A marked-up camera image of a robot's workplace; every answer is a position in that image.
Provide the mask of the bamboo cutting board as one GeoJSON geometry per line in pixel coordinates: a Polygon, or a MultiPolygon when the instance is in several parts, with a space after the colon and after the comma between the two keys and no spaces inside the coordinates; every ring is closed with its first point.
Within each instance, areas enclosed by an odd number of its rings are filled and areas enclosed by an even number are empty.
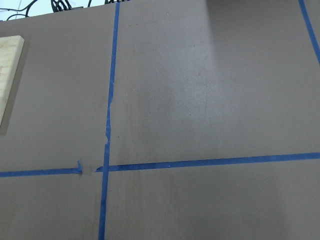
{"type": "Polygon", "coordinates": [[[15,78],[24,42],[24,38],[20,35],[0,38],[0,130],[2,132],[7,128],[16,97],[15,78]]]}

